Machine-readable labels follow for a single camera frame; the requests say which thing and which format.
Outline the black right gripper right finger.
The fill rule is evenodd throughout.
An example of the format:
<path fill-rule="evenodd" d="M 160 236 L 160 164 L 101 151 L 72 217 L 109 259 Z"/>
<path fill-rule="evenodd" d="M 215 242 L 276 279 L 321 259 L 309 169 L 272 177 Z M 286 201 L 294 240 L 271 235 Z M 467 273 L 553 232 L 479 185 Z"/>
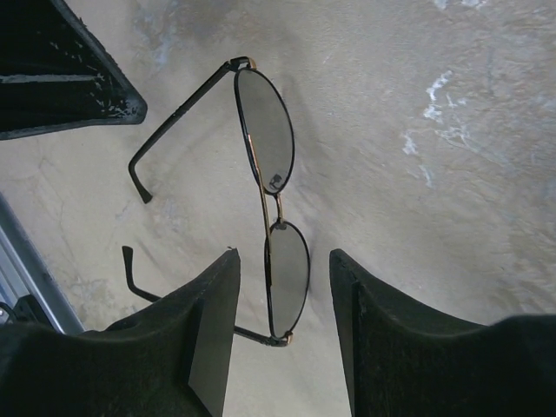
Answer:
<path fill-rule="evenodd" d="M 329 280 L 352 415 L 554 415 L 553 315 L 465 321 L 340 249 L 329 255 Z"/>

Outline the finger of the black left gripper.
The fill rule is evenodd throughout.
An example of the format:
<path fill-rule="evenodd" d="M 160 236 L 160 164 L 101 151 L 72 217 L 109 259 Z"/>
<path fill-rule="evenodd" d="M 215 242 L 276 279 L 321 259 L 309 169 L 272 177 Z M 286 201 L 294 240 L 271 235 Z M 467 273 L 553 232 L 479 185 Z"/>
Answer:
<path fill-rule="evenodd" d="M 64 1 L 1 3 L 1 137 L 135 125 L 147 103 Z"/>

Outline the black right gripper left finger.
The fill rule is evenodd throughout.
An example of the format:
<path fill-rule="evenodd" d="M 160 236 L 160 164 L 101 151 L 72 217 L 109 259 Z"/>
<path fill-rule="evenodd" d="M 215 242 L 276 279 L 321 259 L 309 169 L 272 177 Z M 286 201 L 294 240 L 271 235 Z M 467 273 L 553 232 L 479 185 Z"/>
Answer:
<path fill-rule="evenodd" d="M 222 415 L 240 266 L 230 249 L 194 280 L 103 331 L 2 326 L 2 415 Z"/>

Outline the thin framed sunglasses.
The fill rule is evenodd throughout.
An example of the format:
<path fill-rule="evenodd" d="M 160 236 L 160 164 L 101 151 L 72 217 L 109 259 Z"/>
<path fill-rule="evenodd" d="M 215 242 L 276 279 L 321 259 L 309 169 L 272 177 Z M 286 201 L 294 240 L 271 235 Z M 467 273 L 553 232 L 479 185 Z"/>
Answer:
<path fill-rule="evenodd" d="M 136 151 L 128 164 L 143 203 L 153 196 L 143 186 L 136 165 L 145 154 L 228 73 L 234 76 L 235 103 L 248 162 L 259 189 L 265 228 L 264 277 L 269 335 L 236 327 L 235 334 L 273 348 L 292 339 L 310 283 L 311 258 L 303 233 L 284 217 L 281 193 L 295 165 L 295 134 L 288 109 L 273 83 L 248 56 L 225 62 L 185 100 Z"/>

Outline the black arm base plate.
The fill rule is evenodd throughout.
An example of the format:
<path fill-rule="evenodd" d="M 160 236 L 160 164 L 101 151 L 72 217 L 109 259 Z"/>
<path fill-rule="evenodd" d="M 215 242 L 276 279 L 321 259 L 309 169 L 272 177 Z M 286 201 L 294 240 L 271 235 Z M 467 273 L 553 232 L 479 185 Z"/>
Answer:
<path fill-rule="evenodd" d="M 47 321 L 40 304 L 33 295 L 25 295 L 17 300 L 14 307 L 6 302 L 1 302 L 1 324 L 15 322 L 39 322 Z"/>

